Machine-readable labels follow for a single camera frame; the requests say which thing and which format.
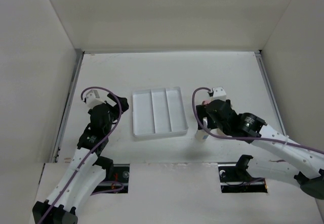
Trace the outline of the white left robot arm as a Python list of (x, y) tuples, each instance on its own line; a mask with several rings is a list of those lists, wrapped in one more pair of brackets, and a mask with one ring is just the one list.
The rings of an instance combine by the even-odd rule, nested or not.
[(85, 202), (103, 182), (113, 179), (113, 160), (102, 151), (123, 113), (128, 100), (108, 93), (115, 104), (100, 99), (97, 90), (82, 94), (88, 106), (90, 122), (79, 137), (74, 156), (60, 182), (44, 202), (37, 201), (32, 209), (35, 223), (77, 223)]

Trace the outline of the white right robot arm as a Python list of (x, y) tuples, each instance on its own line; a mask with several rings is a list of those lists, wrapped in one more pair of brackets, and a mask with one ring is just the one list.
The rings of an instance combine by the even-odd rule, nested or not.
[(277, 161), (271, 161), (241, 155), (234, 168), (238, 180), (270, 178), (296, 186), (315, 199), (323, 199), (322, 152), (290, 141), (252, 113), (236, 113), (230, 100), (217, 99), (193, 108), (199, 129), (219, 129), (225, 134), (224, 140), (243, 141), (278, 157)]

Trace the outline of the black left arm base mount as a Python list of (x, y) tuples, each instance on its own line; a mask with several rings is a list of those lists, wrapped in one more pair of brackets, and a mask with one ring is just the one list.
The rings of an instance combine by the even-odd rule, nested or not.
[(117, 164), (113, 172), (106, 177), (95, 189), (95, 192), (105, 192), (106, 194), (125, 194), (128, 193), (130, 178), (130, 165)]

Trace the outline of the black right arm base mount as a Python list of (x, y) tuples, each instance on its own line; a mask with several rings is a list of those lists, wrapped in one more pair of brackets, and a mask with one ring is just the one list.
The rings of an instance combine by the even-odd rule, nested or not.
[(239, 173), (234, 163), (218, 165), (222, 193), (268, 193), (264, 178), (253, 178), (247, 173)]

